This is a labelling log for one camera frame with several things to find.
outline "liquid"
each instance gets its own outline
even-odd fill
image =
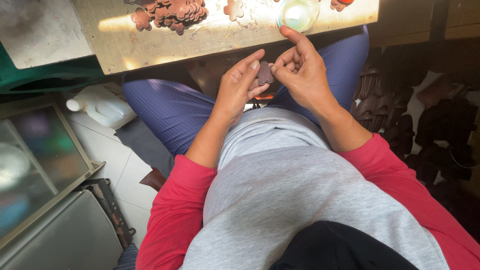
[[[310,21],[310,7],[305,0],[287,0],[283,8],[285,25],[297,31],[302,30]]]

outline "hand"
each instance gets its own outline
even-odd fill
[[[311,112],[338,104],[326,77],[322,57],[303,34],[282,25],[280,33],[296,46],[284,52],[272,67],[272,73],[292,95],[292,98]]]
[[[270,86],[258,84],[259,60],[265,55],[263,49],[241,60],[222,76],[220,89],[210,118],[221,120],[228,128],[235,125],[243,113],[245,104]]]

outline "glass panel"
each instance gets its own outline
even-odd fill
[[[0,238],[87,171],[53,107],[0,119]]]

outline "wooden board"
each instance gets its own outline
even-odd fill
[[[130,20],[138,5],[122,0],[72,0],[105,74],[191,59],[234,49],[245,49],[284,40],[276,17],[280,3],[273,0],[243,0],[245,15],[231,22],[223,13],[227,0],[205,0],[209,15],[182,36],[168,28],[152,26],[139,32]],[[355,0],[342,12],[322,0],[320,15],[312,29],[316,34],[375,22],[379,0]]]
[[[0,0],[0,41],[18,69],[94,54],[70,0]]]
[[[480,1],[450,0],[445,39],[480,37]]]
[[[380,0],[378,22],[368,26],[372,47],[428,41],[434,0]]]

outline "black cloth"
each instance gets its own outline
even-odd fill
[[[396,251],[350,226],[318,221],[299,231],[269,270],[418,270]]]
[[[150,167],[157,168],[165,178],[170,176],[175,165],[172,154],[139,117],[115,131],[123,145],[132,149]]]

